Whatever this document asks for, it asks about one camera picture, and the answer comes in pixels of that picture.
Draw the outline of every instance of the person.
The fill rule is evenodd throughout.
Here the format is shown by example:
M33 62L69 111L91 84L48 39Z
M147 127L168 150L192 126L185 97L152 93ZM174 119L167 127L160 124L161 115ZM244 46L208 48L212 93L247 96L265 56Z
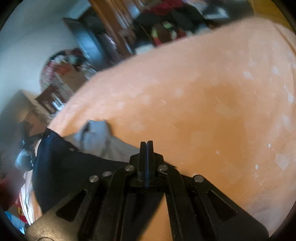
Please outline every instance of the person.
M0 181L0 206L7 211L17 200L22 186L25 183L24 174L32 170L31 153L22 150L18 155L14 167L7 176Z

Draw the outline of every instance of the red cloth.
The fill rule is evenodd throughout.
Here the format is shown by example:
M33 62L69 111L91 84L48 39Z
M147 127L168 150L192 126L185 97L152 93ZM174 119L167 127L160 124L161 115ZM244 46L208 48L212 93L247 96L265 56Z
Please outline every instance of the red cloth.
M170 11L175 8L183 7L184 4L182 0L163 0L161 4L158 4L150 8L149 12L156 15L168 15Z
M20 189L25 183L24 172L14 167L8 175L0 181L0 205L7 211L17 200Z

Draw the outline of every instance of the black fabric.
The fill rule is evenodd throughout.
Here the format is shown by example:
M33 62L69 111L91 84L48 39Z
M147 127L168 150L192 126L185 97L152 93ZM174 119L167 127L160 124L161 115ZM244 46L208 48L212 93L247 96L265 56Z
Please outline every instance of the black fabric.
M42 212L47 212L90 176L101 177L104 171L114 172L126 165L125 162L82 153L54 131L45 130L32 177L35 196Z
M76 190L90 176L114 172L126 162L80 152L57 133L46 129L33 169L33 189L43 213ZM160 204L163 193L127 194L122 241L136 241Z

